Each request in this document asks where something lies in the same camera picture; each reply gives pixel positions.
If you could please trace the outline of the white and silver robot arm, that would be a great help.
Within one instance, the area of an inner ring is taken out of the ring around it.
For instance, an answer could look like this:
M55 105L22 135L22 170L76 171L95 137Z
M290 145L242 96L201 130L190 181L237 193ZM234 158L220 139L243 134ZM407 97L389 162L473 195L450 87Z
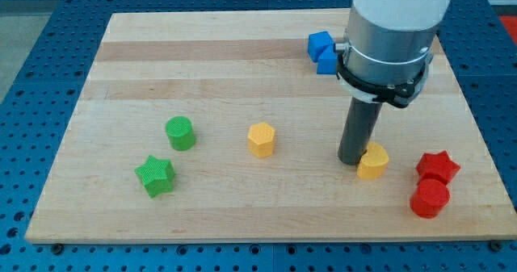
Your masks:
M407 107L426 83L431 44L451 0L352 0L336 76L364 103Z

